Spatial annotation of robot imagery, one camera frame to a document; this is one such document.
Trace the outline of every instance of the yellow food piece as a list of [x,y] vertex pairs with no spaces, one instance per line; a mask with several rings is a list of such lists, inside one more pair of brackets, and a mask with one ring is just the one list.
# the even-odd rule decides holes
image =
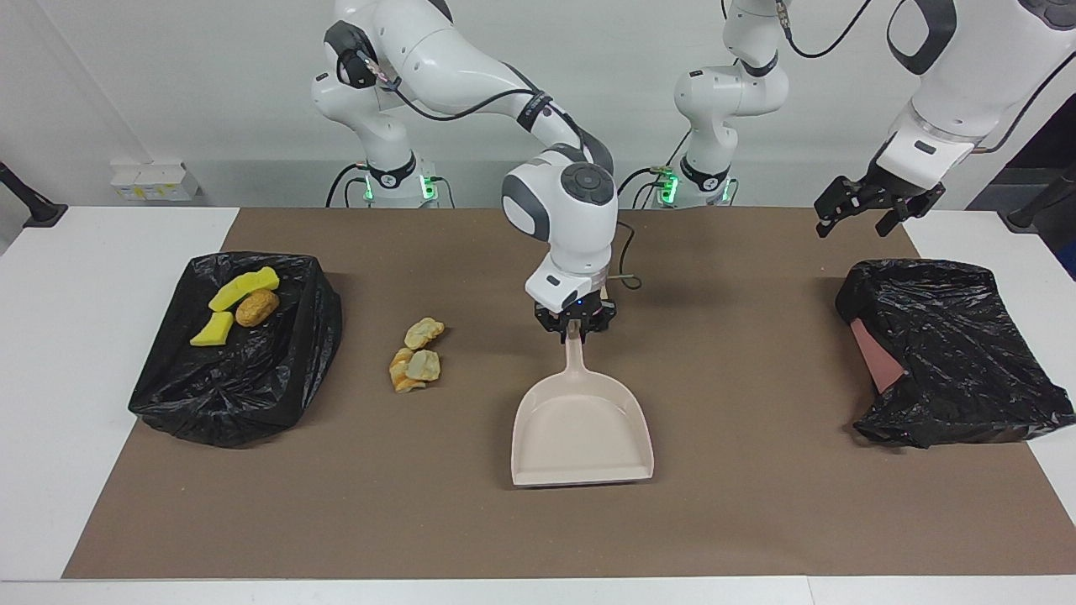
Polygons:
[[444,324],[434,318],[423,318],[407,330],[404,337],[404,344],[412,351],[417,351],[441,335],[444,332]]
[[236,308],[236,323],[254,327],[266,321],[279,306],[280,298],[271,291],[255,290]]
[[231,324],[235,323],[236,318],[224,311],[222,313],[213,313],[210,318],[209,323],[206,327],[198,333],[197,336],[190,339],[192,347],[220,347],[228,341],[228,330],[231,329]]
[[230,282],[224,284],[209,301],[209,308],[216,311],[227,311],[232,305],[255,290],[277,290],[280,287],[280,278],[272,267],[261,267],[257,271],[243,273]]
[[441,377],[441,358],[433,351],[419,351],[408,362],[406,376],[411,380],[437,380]]
[[393,380],[393,389],[397,393],[407,393],[412,389],[425,389],[426,383],[421,380],[412,380],[407,377],[408,363],[411,361],[411,356],[414,354],[410,349],[400,349],[393,356],[392,363],[388,364],[388,377]]

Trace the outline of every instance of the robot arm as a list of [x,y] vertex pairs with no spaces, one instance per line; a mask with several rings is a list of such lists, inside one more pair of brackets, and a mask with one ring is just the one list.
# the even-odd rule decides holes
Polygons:
[[[584,330],[604,328],[611,312],[601,311],[597,293],[607,276],[617,223],[612,157],[549,95],[464,39],[450,15],[443,2],[434,0],[338,2],[341,22],[326,34],[337,78],[318,76],[326,84],[315,81],[315,102],[328,117],[359,135],[371,154],[370,165],[382,164],[382,171],[413,163],[414,157],[402,127],[380,113],[393,97],[395,104],[421,111],[414,100],[445,114],[431,116],[435,119],[469,113],[514,118],[547,146],[509,172],[501,191],[509,221],[550,244],[526,291],[557,330],[566,311],[576,307],[606,315],[604,323],[584,322]],[[332,81],[348,90],[338,90]],[[326,111],[336,107],[336,96],[340,108]]]
[[733,0],[723,40],[737,61],[695,69],[677,81],[676,107],[691,123],[688,151],[676,167],[678,207],[712,203],[721,195],[738,142],[725,119],[784,104],[789,79],[777,62],[782,39],[774,0]]
[[[916,20],[929,29],[922,44],[898,48],[893,32]],[[926,214],[945,193],[945,174],[1073,52],[1076,0],[976,0],[959,12],[953,0],[915,0],[890,25],[894,56],[922,80],[866,175],[838,177],[815,202],[821,237],[865,210],[889,210],[876,226],[881,236]]]

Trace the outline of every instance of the black plastic bag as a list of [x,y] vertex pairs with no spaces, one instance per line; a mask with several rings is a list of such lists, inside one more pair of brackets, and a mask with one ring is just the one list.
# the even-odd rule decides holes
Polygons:
[[863,321],[904,368],[854,423],[872,441],[928,448],[1002,442],[1076,422],[1064,389],[1035,361],[988,269],[945,261],[865,261],[837,312]]
[[[280,277],[280,306],[223,347],[192,347],[207,305],[232,278],[261,267]],[[294,426],[340,346],[340,297],[313,256],[230,252],[194,258],[139,377],[130,411],[181,439],[236,447]]]

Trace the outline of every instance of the brown table surface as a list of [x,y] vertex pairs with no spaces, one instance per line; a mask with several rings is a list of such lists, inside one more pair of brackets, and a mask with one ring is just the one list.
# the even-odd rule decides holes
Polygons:
[[[1076,573],[1076,529],[1024,444],[870,446],[872,398],[833,310],[849,267],[916,256],[872,217],[826,240],[810,210],[623,213],[620,314],[587,365],[650,424],[653,480],[518,490],[512,420],[563,368],[523,282],[544,247],[496,210],[244,209],[225,250],[316,255],[344,339],[302,421],[238,450],[139,423],[68,578],[505,578]],[[434,315],[443,378],[386,365]]]

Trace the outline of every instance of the dustpan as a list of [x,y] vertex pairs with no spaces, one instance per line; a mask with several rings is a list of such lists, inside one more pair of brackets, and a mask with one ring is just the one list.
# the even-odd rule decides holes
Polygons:
[[649,479],[654,452],[642,408],[619,381],[583,366],[579,322],[567,367],[530,388],[512,428],[512,482],[523,487]]

